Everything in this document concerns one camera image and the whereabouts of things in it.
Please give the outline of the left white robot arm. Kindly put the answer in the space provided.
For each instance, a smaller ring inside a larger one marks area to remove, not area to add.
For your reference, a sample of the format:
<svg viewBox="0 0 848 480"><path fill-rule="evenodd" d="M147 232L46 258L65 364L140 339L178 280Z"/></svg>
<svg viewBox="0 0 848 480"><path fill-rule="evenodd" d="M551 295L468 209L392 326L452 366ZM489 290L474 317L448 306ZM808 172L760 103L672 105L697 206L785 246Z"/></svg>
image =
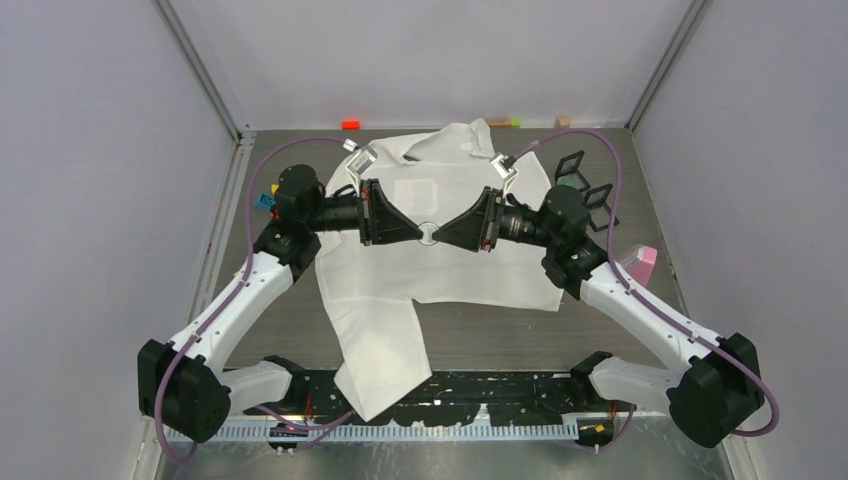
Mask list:
<svg viewBox="0 0 848 480"><path fill-rule="evenodd" d="M220 295L169 341L150 340L139 351L139 406L159 438L176 431L204 443L233 414L260 406L293 414L305 405L305 373L293 362L268 356L251 367L225 365L261 314L312 264L321 233L351 231L366 246L424 236L376 179L328 195L316 171L299 164L280 174L274 197L269 223Z"/></svg>

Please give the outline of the white shirt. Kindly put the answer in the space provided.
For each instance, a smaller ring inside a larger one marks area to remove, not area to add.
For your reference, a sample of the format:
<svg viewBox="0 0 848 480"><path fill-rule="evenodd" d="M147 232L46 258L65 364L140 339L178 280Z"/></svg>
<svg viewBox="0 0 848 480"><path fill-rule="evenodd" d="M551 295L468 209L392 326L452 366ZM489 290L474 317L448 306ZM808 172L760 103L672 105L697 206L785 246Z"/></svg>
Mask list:
<svg viewBox="0 0 848 480"><path fill-rule="evenodd" d="M444 225L487 187L502 185L482 119L436 132L376 139L365 177L418 226ZM372 420L431 376L415 305L464 302L556 311L562 291L546 277L543 250L500 242L490 253L444 243L366 246L354 231L327 232L315 271L343 353L335 382Z"/></svg>

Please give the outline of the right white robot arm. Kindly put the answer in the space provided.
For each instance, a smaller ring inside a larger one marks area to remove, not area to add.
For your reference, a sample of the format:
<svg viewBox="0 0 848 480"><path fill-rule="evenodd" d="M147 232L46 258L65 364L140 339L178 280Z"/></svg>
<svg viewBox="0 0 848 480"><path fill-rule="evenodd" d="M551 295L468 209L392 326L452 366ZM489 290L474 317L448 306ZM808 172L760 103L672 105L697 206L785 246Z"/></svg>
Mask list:
<svg viewBox="0 0 848 480"><path fill-rule="evenodd" d="M472 252L491 251L499 241L543 248L541 265L555 287L614 320L661 361L654 368L593 354L571 371L580 408L616 400L656 411L706 448L743 435L741 424L771 398L753 342L696 323L640 285L590 238L591 219L572 187L550 188L536 210L487 187L432 238Z"/></svg>

